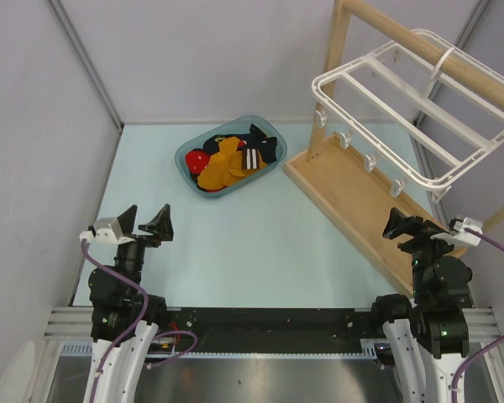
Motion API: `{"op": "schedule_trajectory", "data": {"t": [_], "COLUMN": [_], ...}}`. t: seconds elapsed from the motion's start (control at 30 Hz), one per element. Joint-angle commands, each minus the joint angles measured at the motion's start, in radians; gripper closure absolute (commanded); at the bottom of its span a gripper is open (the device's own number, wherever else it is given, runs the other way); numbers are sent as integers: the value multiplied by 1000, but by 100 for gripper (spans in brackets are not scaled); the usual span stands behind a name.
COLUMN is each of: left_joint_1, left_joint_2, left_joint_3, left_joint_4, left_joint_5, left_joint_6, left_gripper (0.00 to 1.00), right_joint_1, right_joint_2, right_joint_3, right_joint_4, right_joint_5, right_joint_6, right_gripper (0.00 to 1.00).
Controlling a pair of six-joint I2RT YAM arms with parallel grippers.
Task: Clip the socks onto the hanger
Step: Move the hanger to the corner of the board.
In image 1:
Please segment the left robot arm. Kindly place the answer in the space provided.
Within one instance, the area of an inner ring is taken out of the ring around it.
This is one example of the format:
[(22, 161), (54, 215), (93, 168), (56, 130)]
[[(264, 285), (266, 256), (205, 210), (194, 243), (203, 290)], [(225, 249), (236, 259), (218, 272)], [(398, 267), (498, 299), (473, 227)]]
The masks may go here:
[(85, 402), (131, 402), (154, 337), (169, 325), (165, 299), (140, 285), (147, 248), (174, 238), (165, 204), (135, 232), (137, 207), (101, 218), (80, 235), (81, 251), (94, 265), (88, 278), (92, 303), (92, 357)]

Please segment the mustard yellow sock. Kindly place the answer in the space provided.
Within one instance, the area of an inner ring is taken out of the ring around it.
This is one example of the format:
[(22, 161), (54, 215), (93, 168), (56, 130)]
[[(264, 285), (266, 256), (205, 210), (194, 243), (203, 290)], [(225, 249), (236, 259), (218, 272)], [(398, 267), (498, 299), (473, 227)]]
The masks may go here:
[(258, 170), (243, 170), (242, 151), (237, 150), (239, 139), (231, 137), (220, 144), (220, 150), (213, 154), (207, 167), (197, 177), (197, 184), (205, 191), (220, 191), (263, 170), (268, 165), (260, 156)]

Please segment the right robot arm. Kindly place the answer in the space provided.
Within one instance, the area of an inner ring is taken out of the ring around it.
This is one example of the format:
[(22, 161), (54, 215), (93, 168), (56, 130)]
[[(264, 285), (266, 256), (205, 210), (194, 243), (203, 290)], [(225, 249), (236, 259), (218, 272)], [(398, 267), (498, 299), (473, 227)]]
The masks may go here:
[(451, 402), (463, 389), (454, 367), (469, 352), (469, 329), (463, 310), (472, 305), (471, 269), (451, 253), (477, 245), (464, 220), (445, 230), (393, 207), (383, 238), (407, 235), (397, 247), (411, 256), (412, 297), (379, 296), (371, 307), (370, 325), (390, 344), (405, 402)]

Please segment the brown white striped sock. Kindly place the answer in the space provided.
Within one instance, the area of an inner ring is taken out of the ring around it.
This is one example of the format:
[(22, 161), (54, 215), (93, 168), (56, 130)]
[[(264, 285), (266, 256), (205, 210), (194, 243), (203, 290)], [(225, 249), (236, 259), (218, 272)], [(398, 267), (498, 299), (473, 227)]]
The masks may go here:
[(260, 152), (258, 149), (246, 148), (242, 151), (242, 169), (258, 170), (260, 168)]

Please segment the white plastic clip hanger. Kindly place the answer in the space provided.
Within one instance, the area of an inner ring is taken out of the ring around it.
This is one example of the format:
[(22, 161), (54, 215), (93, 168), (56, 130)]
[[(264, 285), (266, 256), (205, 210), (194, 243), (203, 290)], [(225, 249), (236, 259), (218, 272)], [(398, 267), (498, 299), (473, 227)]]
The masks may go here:
[[(337, 118), (348, 127), (340, 142), (348, 147), (357, 137), (368, 144), (370, 152), (365, 155), (365, 168), (371, 171), (379, 159), (385, 160), (397, 172), (391, 195), (398, 196), (406, 183), (428, 192), (433, 202), (440, 201), (469, 170), (504, 143), (504, 107), (486, 100), (475, 90), (443, 70), (448, 57), (462, 61), (490, 80), (491, 84), (504, 90), (504, 76), (482, 64), (460, 48), (426, 29), (415, 30), (415, 35), (438, 47), (439, 60), (430, 63), (407, 47), (391, 40), (379, 48), (317, 76), (311, 84), (312, 94), (322, 106), (316, 115), (319, 126), (328, 118)], [(417, 144), (443, 164), (443, 172), (423, 174), (405, 160), (379, 134), (367, 128), (357, 118), (356, 107), (344, 107), (333, 95), (327, 93), (331, 84), (342, 83), (354, 92), (357, 100), (370, 106), (373, 111), (394, 123)], [(476, 110), (495, 120), (497, 127), (490, 132), (477, 128), (473, 123), (461, 120), (433, 99), (434, 90), (444, 89), (474, 105)], [(445, 128), (463, 145), (468, 147), (466, 156), (455, 156), (451, 149), (441, 145), (420, 128), (414, 119), (423, 114)]]

